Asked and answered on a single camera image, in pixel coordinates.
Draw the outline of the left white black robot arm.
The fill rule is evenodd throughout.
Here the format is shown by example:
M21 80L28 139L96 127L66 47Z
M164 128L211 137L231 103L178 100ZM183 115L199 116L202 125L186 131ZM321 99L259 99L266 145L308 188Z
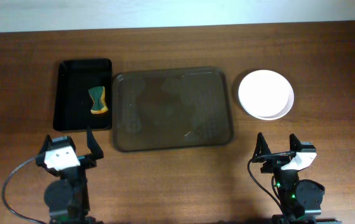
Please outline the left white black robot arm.
M104 157L90 128L86 129L89 154L77 156L76 146L70 136L52 139L46 136L35 163L58 180L48 185L44 202L48 206L50 223L95 224L89 216L90 201L86 170L97 167Z

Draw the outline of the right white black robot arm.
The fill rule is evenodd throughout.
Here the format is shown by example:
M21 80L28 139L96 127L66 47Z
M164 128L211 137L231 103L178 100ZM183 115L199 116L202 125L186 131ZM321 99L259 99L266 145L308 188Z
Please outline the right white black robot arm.
M316 217L321 214L325 187L298 176L315 160L316 147L310 142L301 142L294 134L289 136L289 142L288 151L272 153L263 134L259 133L252 159L247 163L261 163L260 172L272 174L273 192L265 189L253 174L249 175L281 211L280 215L272 216L271 223L316 223Z

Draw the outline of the yellow green sponge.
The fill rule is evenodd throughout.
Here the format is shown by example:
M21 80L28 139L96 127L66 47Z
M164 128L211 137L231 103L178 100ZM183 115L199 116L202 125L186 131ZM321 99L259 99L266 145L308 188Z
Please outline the yellow green sponge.
M92 114L103 114L109 111L107 104L105 102L105 87L96 86L88 90L89 96L93 101L91 107Z

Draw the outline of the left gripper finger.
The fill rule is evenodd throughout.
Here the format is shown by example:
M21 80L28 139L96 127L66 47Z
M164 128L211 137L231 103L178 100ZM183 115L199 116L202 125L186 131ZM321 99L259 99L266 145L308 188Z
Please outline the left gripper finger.
M51 146L51 143L52 143L52 138L48 134L48 135L46 135L44 143L42 144L42 147L40 148L39 155L45 154L48 151L49 147Z
M102 159L104 157L104 152L96 141L93 132L89 126L86 129L86 142L88 149L91 151L91 153L88 154L88 157L92 161L97 161L98 159Z

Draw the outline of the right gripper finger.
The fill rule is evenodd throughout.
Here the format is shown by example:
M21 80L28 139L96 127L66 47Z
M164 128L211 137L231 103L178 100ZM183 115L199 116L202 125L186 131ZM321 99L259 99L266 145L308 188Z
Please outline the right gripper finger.
M256 147L254 149L253 157L268 156L271 151L262 133L257 134Z
M290 141L290 151L300 152L302 150L302 143L298 140L296 135L291 134L289 136L289 141Z

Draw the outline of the white plate with orange stain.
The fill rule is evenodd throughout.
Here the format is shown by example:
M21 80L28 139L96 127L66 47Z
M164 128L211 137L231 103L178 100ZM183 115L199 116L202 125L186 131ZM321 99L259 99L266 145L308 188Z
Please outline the white plate with orange stain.
M271 70L255 70L239 83L237 97L249 115L272 116L292 107L295 94L290 82Z

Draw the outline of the pale green plate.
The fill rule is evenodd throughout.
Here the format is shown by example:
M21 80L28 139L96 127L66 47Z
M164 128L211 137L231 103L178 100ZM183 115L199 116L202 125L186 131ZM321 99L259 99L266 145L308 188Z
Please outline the pale green plate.
M272 116L260 116L258 114L254 114L252 116L257 118L257 119L266 120L266 121L272 121L272 120L276 120L276 119L280 119L280 118L284 117L291 110L292 110L292 107L286 107L282 111L280 111L279 113L273 114Z

